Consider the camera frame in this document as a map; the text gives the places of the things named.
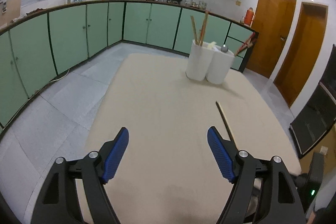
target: blue gripper pad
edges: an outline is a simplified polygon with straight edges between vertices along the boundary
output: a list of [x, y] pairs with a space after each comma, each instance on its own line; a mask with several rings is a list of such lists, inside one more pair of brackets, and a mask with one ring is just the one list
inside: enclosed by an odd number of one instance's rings
[[114, 178], [117, 168], [123, 157], [126, 147], [128, 145], [129, 134], [128, 130], [125, 128], [124, 131], [120, 134], [119, 138], [116, 140], [113, 148], [111, 149], [108, 157], [104, 163], [104, 174], [101, 177], [105, 183], [110, 179]]
[[208, 130], [208, 143], [223, 177], [232, 183], [236, 178], [232, 160], [212, 128]]

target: electrical outlet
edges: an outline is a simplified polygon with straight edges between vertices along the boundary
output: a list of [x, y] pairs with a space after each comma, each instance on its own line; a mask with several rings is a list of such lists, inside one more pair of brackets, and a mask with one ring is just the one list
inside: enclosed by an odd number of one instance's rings
[[325, 156], [328, 153], [328, 148], [322, 145], [320, 153]]

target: countertop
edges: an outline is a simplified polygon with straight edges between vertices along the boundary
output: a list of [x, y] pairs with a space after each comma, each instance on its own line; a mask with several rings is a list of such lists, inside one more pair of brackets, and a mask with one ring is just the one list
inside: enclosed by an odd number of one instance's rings
[[[17, 20], [16, 22], [8, 24], [6, 27], [0, 29], [0, 35], [2, 35], [3, 33], [7, 32], [11, 28], [13, 28], [13, 27], [15, 27], [15, 26], [17, 26], [17, 25], [19, 25], [19, 24], [21, 24], [21, 23], [23, 23], [23, 22], [25, 22], [25, 21], [27, 21], [27, 20], [29, 20], [31, 18], [43, 15], [43, 14], [48, 13], [48, 12], [52, 12], [52, 11], [55, 11], [55, 10], [60, 10], [60, 9], [68, 8], [68, 7], [73, 7], [73, 6], [79, 6], [79, 5], [87, 5], [87, 4], [93, 4], [93, 3], [108, 3], [108, 2], [154, 3], [154, 4], [161, 4], [161, 5], [171, 5], [171, 6], [181, 7], [181, 8], [195, 10], [195, 11], [198, 11], [198, 12], [205, 13], [204, 10], [201, 10], [201, 9], [198, 9], [198, 8], [189, 7], [189, 6], [180, 5], [180, 4], [166, 3], [166, 2], [161, 2], [161, 1], [146, 1], [146, 0], [90, 0], [90, 1], [83, 1], [83, 2], [78, 2], [78, 3], [64, 4], [64, 5], [55, 6], [55, 7], [52, 7], [52, 8], [43, 9], [43, 10], [31, 13], [31, 14], [29, 14], [29, 15], [27, 15], [27, 16], [19, 19], [19, 20]], [[245, 25], [242, 25], [239, 22], [237, 22], [235, 20], [232, 20], [230, 18], [221, 16], [221, 15], [217, 15], [217, 14], [212, 13], [212, 12], [209, 12], [209, 15], [216, 16], [216, 17], [219, 17], [219, 18], [231, 21], [233, 23], [236, 23], [236, 24], [238, 24], [238, 25], [240, 25], [240, 26], [248, 29], [248, 30], [254, 31], [253, 29], [251, 29], [251, 28], [249, 28], [249, 27], [247, 27]]]
[[[216, 101], [238, 149], [265, 160], [278, 155], [289, 172], [301, 173], [281, 125], [243, 74], [230, 70], [223, 85], [197, 82], [186, 77], [187, 62], [131, 54], [98, 109], [86, 141], [87, 153], [113, 140], [122, 127], [129, 131], [119, 168], [105, 185], [121, 223], [216, 223], [232, 189], [207, 142], [211, 126], [229, 139]], [[80, 182], [84, 220], [92, 223]]]

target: gray tile floor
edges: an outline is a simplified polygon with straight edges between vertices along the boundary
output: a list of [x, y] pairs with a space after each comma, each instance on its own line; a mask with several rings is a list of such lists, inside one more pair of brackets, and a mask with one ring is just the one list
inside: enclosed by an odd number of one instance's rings
[[[30, 223], [37, 196], [55, 159], [63, 156], [76, 160], [84, 156], [85, 141], [108, 85], [121, 62], [134, 52], [185, 58], [147, 47], [118, 44], [44, 90], [5, 133], [0, 143], [0, 190], [22, 223]], [[293, 115], [277, 88], [249, 70], [244, 75], [289, 136]]]

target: drawer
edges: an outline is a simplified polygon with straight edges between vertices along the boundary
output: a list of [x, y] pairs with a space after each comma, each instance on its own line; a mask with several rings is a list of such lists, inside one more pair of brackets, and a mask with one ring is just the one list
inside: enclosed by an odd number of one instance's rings
[[[232, 51], [234, 54], [239, 50], [239, 48], [243, 45], [243, 42], [240, 42], [236, 39], [233, 39], [231, 37], [228, 37], [226, 39], [225, 45], [228, 46], [229, 50]], [[246, 53], [246, 50], [238, 54], [240, 57], [244, 57]]]
[[232, 69], [239, 70], [239, 67], [242, 63], [243, 59], [239, 56], [236, 56], [235, 59], [233, 60], [233, 64], [231, 66]]
[[248, 39], [252, 33], [253, 33], [252, 31], [242, 26], [239, 26], [235, 23], [232, 23], [228, 36], [235, 38], [241, 42], [245, 42], [246, 39]]

